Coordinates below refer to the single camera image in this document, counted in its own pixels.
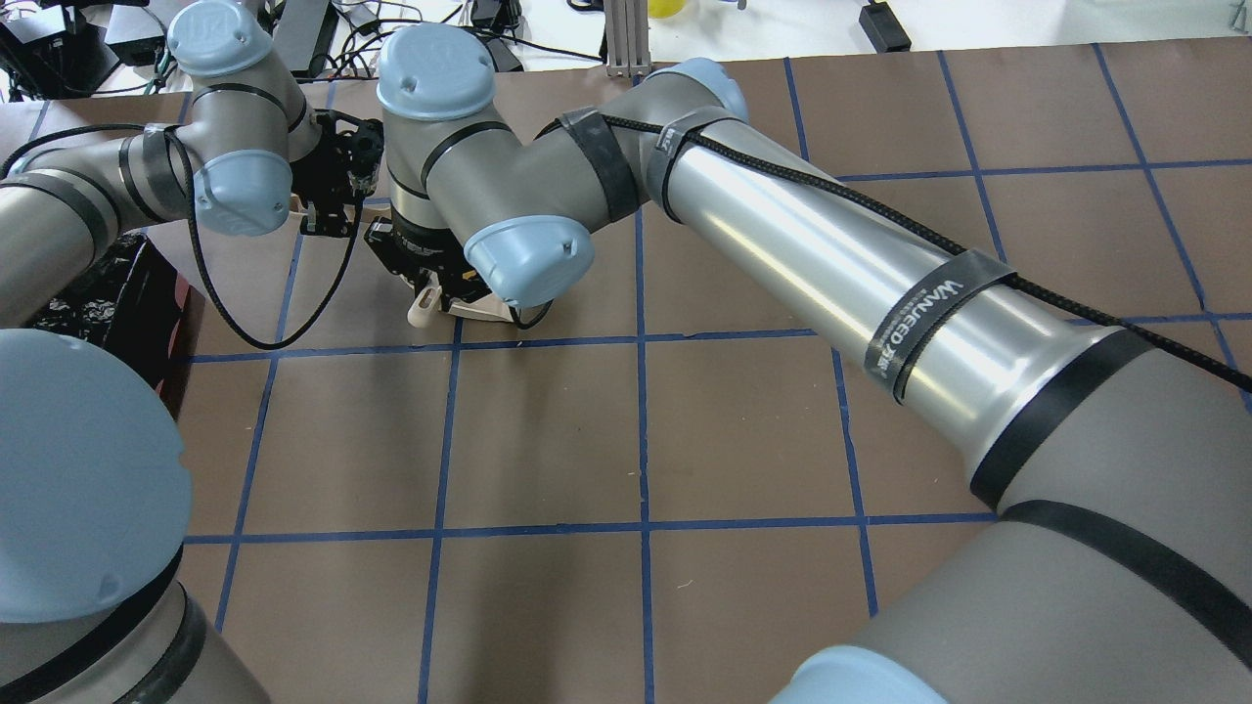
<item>black power adapter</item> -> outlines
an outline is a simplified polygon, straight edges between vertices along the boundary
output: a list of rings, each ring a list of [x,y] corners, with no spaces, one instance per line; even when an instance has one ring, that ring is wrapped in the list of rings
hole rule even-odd
[[[861,8],[860,24],[879,54],[908,51],[913,46],[909,34],[900,26],[900,20],[895,19],[895,13],[886,3],[870,0],[869,5]]]

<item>yellow ball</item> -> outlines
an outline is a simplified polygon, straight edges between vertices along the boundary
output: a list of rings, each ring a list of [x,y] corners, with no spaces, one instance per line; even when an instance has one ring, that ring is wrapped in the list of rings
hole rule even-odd
[[[647,16],[670,18],[679,14],[686,4],[687,0],[647,0]]]

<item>light blue joint cap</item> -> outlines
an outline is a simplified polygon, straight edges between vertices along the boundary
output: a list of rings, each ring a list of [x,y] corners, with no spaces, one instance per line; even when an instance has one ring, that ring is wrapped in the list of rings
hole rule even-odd
[[[472,34],[448,25],[407,26],[383,44],[378,101],[392,114],[436,123],[470,116],[496,96],[496,65]]]
[[[565,293],[595,257],[587,228],[560,215],[513,218],[466,242],[466,259],[515,308],[542,306]]]
[[[730,78],[726,69],[717,61],[697,56],[687,59],[676,66],[661,69],[647,78],[652,79],[662,74],[681,74],[699,81],[717,100],[721,100],[722,108],[726,108],[745,123],[747,122],[747,100],[744,99],[744,91],[739,89],[739,83]]]
[[[195,172],[195,218],[222,234],[274,232],[290,210],[292,167],[273,152],[242,149]]]
[[[805,660],[770,704],[948,704],[911,670],[873,650],[836,645]]]
[[[230,0],[198,0],[174,16],[167,46],[178,68],[197,78],[214,78],[257,65],[274,40],[248,10]]]
[[[0,329],[0,623],[111,609],[174,557],[192,516],[156,393],[80,339]]]

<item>tiled surface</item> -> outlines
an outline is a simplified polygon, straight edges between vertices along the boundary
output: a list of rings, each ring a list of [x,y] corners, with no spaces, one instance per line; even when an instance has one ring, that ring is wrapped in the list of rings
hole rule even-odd
[[[1232,88],[1249,54],[730,71],[765,132],[866,193],[1252,365],[1252,113]],[[373,88],[317,90],[371,116]],[[511,75],[498,101],[525,139],[620,89]],[[649,205],[596,238],[592,273],[527,333],[407,329],[407,289],[364,248],[295,349],[248,351],[203,316],[184,580],[279,704],[764,701],[987,524],[945,441],[699,237]],[[215,271],[270,337],[342,243],[288,228],[247,247]]]

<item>black band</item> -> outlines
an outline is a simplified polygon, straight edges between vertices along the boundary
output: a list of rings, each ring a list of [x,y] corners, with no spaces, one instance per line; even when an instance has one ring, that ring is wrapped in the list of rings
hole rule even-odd
[[[287,106],[283,105],[283,101],[279,100],[277,95],[262,90],[255,85],[248,85],[245,83],[215,83],[213,85],[205,86],[204,90],[197,93],[195,96],[192,98],[192,105],[195,105],[197,100],[212,93],[247,93],[249,95],[255,95],[257,98],[264,98],[265,100],[269,100],[270,103],[274,104],[275,108],[282,110],[284,115],[287,114]]]
[[[104,219],[104,213],[96,208],[90,198],[79,193],[76,188],[64,179],[43,173],[20,173],[6,178],[0,183],[0,188],[31,188],[51,195],[65,203],[74,214],[83,220],[91,236],[91,261],[95,261],[104,252],[104,243],[109,241],[109,224]]]
[[[119,696],[113,704],[165,704],[178,691],[187,678],[200,661],[204,640],[209,634],[209,623],[199,604],[183,589],[183,620],[165,653],[148,670],[130,691]]]
[[[292,124],[287,125],[287,133],[290,134],[295,132],[295,129],[300,127],[300,123],[304,122],[304,115],[307,114],[309,114],[309,101],[300,100],[300,114],[295,115],[295,119],[292,120]]]
[[[560,122],[596,172],[608,205],[608,222],[634,213],[639,207],[635,173],[605,116],[595,108],[580,108],[561,115]]]
[[[674,120],[661,128],[661,134],[656,137],[656,147],[647,162],[644,172],[644,185],[647,187],[649,195],[656,200],[665,214],[676,223],[682,223],[679,215],[670,208],[670,174],[674,173],[674,164],[679,160],[679,153],[694,134],[699,134],[704,128],[724,120],[739,120],[721,108],[706,105],[696,108],[686,115]]]
[[[1131,570],[1182,606],[1252,670],[1252,609],[1167,545],[1102,514],[1057,501],[1023,501],[1000,519],[1058,532]]]
[[[431,197],[428,194],[422,193],[421,190],[417,190],[413,187],[411,187],[411,185],[406,184],[404,182],[402,182],[401,179],[396,178],[396,172],[391,170],[391,167],[387,167],[387,174],[392,177],[392,184],[394,184],[397,188],[399,188],[404,193],[408,193],[409,195],[412,195],[414,198],[421,198],[422,200],[429,200],[431,199]]]
[[[126,193],[130,195],[130,202],[139,208],[143,214],[153,222],[160,222],[162,217],[153,212],[144,202],[144,197],[139,193],[139,187],[135,185],[135,174],[130,172],[130,145],[134,144],[135,137],[128,137],[121,140],[121,149],[118,149],[118,170],[121,172],[121,184],[126,187]]]
[[[969,490],[993,511],[1035,450],[1102,383],[1152,344],[1128,329],[1117,331],[1075,357],[1035,393],[978,465]]]
[[[464,139],[467,137],[472,137],[475,134],[478,134],[480,132],[491,132],[491,130],[496,130],[496,129],[502,129],[505,132],[512,132],[511,129],[508,129],[508,125],[506,125],[505,123],[496,122],[496,120],[488,120],[488,122],[485,122],[485,123],[475,123],[472,125],[466,125],[466,127],[463,127],[463,128],[453,132],[452,134],[449,134],[447,138],[444,138],[443,142],[436,144],[434,149],[431,149],[431,153],[426,157],[426,163],[422,164],[422,175],[421,175],[422,188],[424,188],[426,192],[429,193],[431,189],[426,185],[426,179],[431,175],[431,169],[434,168],[434,164],[439,160],[439,158],[442,158],[444,154],[447,154],[448,149],[452,149],[462,139]]]
[[[0,686],[0,701],[5,704],[30,704],[60,689],[71,679],[86,671],[88,668],[100,661],[101,658],[121,643],[121,639],[130,635],[130,631],[135,630],[148,618],[156,601],[160,600],[162,594],[165,594],[165,589],[174,581],[174,575],[178,574],[178,564],[182,559],[183,547],[179,546],[174,559],[169,561],[169,565],[165,565],[165,569],[156,575],[156,579],[144,585],[130,599],[119,604],[90,633],[51,660]]]
[[[904,402],[909,375],[930,338],[970,298],[1013,273],[1013,268],[968,249],[948,259],[900,297],[879,323],[865,351],[865,371],[896,403]]]
[[[148,187],[167,213],[185,214],[187,190],[174,175],[174,163],[169,154],[169,135],[162,125],[148,125],[144,130],[143,159]]]

